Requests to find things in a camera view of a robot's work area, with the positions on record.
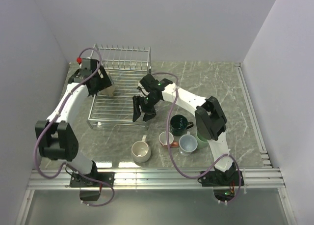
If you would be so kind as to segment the beige dragon pattern mug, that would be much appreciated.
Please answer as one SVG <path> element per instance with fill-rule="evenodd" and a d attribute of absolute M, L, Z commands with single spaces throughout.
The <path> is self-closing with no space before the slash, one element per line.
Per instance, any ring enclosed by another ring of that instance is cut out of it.
<path fill-rule="evenodd" d="M 115 85 L 111 85 L 109 87 L 106 87 L 105 89 L 100 91 L 100 94 L 113 97 L 114 96 L 114 91 L 115 91 Z"/>

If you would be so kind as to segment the silver wire dish rack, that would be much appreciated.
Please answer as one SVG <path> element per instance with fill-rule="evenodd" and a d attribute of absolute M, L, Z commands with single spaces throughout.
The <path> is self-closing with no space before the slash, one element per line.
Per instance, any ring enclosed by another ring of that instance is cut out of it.
<path fill-rule="evenodd" d="M 132 121 L 132 97 L 138 95 L 139 81 L 151 72 L 151 48 L 94 45 L 102 55 L 102 66 L 113 80 L 113 96 L 99 92 L 93 97 L 87 123 L 93 128 L 114 125 L 140 126 L 141 119 Z"/>

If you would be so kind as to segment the dark green mug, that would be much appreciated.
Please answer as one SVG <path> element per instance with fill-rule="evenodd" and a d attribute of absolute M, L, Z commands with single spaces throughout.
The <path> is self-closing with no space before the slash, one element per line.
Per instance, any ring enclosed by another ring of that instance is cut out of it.
<path fill-rule="evenodd" d="M 181 114 L 174 115 L 170 119 L 170 131 L 177 137 L 186 134 L 188 129 L 193 126 L 194 123 L 192 121 L 188 121 L 187 118 Z"/>

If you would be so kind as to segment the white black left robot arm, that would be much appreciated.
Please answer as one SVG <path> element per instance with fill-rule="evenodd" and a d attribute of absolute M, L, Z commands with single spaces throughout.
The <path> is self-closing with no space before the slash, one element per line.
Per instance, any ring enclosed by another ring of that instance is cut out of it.
<path fill-rule="evenodd" d="M 35 125 L 36 152 L 41 157 L 60 161 L 82 174 L 82 182 L 93 187 L 99 181 L 94 161 L 79 152 L 79 142 L 72 124 L 84 100 L 113 86 L 100 61 L 78 58 L 79 69 L 68 79 L 66 91 L 52 114 Z"/>

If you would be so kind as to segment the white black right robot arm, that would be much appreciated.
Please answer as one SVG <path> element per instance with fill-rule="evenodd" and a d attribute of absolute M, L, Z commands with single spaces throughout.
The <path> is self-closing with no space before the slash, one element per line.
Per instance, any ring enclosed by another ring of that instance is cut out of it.
<path fill-rule="evenodd" d="M 146 75 L 137 86 L 139 94 L 133 100 L 133 122 L 142 114 L 143 121 L 147 122 L 156 116 L 155 105 L 160 101 L 173 103 L 195 117 L 197 132 L 204 137 L 210 146 L 216 171 L 216 180 L 220 185 L 228 185 L 233 180 L 236 164 L 229 157 L 229 148 L 226 141 L 226 116 L 218 102 L 198 96 L 178 87 L 168 79 L 158 81 L 152 75 Z"/>

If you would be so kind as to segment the pink white mug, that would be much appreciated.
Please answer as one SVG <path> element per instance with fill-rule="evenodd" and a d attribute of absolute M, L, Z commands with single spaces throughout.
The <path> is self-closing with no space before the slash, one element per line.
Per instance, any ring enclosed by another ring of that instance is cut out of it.
<path fill-rule="evenodd" d="M 159 144 L 167 147 L 168 144 L 171 148 L 179 147 L 179 143 L 174 140 L 174 136 L 170 132 L 162 132 L 158 137 Z"/>

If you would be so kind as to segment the beige speckled round mug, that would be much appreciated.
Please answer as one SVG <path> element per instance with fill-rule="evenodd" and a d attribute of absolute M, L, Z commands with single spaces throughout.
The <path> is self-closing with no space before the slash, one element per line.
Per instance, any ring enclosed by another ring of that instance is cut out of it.
<path fill-rule="evenodd" d="M 151 148 L 147 143 L 147 135 L 143 135 L 142 140 L 136 141 L 131 147 L 131 156 L 137 163 L 144 163 L 151 156 Z"/>

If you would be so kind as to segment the light blue mug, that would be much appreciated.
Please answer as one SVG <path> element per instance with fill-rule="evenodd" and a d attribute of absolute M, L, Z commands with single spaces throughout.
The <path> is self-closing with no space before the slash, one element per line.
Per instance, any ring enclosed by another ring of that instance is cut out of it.
<path fill-rule="evenodd" d="M 188 156 L 194 152 L 197 149 L 197 146 L 198 142 L 190 132 L 182 135 L 179 139 L 179 152 L 184 156 Z"/>

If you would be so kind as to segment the light green mug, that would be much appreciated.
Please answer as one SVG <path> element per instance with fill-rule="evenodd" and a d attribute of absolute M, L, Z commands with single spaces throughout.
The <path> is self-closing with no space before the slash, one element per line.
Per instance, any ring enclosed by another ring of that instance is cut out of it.
<path fill-rule="evenodd" d="M 198 149 L 203 149 L 205 147 L 208 147 L 209 145 L 208 140 L 205 139 L 198 131 L 195 135 L 195 138 L 198 142 Z"/>

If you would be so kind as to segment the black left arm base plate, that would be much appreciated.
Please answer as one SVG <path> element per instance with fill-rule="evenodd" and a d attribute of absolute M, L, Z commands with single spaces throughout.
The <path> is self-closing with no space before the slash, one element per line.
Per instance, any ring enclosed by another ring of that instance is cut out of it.
<path fill-rule="evenodd" d="M 94 180 L 105 182 L 109 184 L 110 186 L 113 186 L 114 172 L 98 172 L 95 175 L 86 175 L 86 176 Z M 71 188 L 100 187 L 100 183 L 91 181 L 90 179 L 86 179 L 85 177 L 73 172 L 71 175 L 69 186 Z"/>

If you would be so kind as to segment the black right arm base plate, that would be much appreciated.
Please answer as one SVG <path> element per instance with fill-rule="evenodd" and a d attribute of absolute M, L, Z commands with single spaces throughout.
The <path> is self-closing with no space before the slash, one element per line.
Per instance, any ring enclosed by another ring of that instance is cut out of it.
<path fill-rule="evenodd" d="M 231 173 L 221 172 L 219 170 L 209 171 L 206 175 L 198 178 L 198 182 L 202 187 L 229 187 L 244 186 L 242 172 L 238 174 L 238 170 Z"/>

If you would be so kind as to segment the aluminium mounting rail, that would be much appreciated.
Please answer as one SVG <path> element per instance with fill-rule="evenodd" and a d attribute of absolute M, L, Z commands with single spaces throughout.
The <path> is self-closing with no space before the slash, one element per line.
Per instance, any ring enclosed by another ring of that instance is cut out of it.
<path fill-rule="evenodd" d="M 175 189 L 210 189 L 203 187 L 197 179 L 182 177 L 174 169 L 119 168 L 101 169 L 114 172 L 115 190 L 175 190 Z M 244 186 L 242 189 L 284 188 L 285 183 L 279 169 L 255 168 L 243 169 Z M 54 179 L 44 179 L 33 171 L 28 181 L 29 190 L 79 190 L 70 187 L 70 175 L 62 171 Z"/>

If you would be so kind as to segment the aluminium side rail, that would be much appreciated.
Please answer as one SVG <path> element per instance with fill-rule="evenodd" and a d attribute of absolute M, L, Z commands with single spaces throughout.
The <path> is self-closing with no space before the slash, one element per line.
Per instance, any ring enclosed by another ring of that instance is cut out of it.
<path fill-rule="evenodd" d="M 241 85 L 241 89 L 242 89 L 242 93 L 245 99 L 245 103 L 246 103 L 246 107 L 248 109 L 248 113 L 249 113 L 249 117 L 253 126 L 253 130 L 254 130 L 254 134 L 255 134 L 255 138 L 257 140 L 257 144 L 258 144 L 258 148 L 260 151 L 260 155 L 261 155 L 261 160 L 263 163 L 263 168 L 273 168 L 272 163 L 270 161 L 267 149 L 265 147 L 265 143 L 262 137 L 262 133 L 260 130 L 260 126 L 258 124 L 257 121 L 257 117 L 255 114 L 255 110 L 250 98 L 250 94 L 245 82 L 245 78 L 241 69 L 241 63 L 235 63 L 235 68 L 237 70 L 237 75 L 238 75 L 238 79 Z"/>

